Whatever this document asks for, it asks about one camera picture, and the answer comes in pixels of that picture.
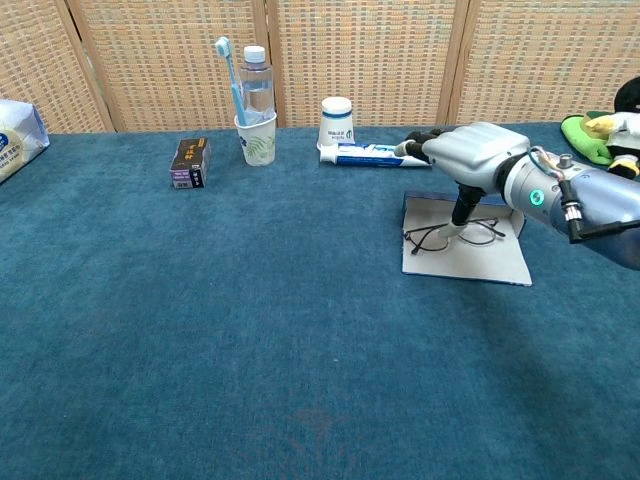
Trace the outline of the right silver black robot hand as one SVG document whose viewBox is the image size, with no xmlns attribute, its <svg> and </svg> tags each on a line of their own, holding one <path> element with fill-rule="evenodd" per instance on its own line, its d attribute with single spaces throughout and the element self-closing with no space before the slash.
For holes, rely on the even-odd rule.
<svg viewBox="0 0 640 480">
<path fill-rule="evenodd" d="M 410 134 L 394 147 L 398 157 L 411 156 L 445 173 L 458 184 L 451 219 L 438 235 L 449 239 L 461 233 L 480 200 L 499 189 L 502 165 L 521 157 L 530 147 L 528 137 L 507 128 L 475 122 L 435 134 Z"/>
</svg>

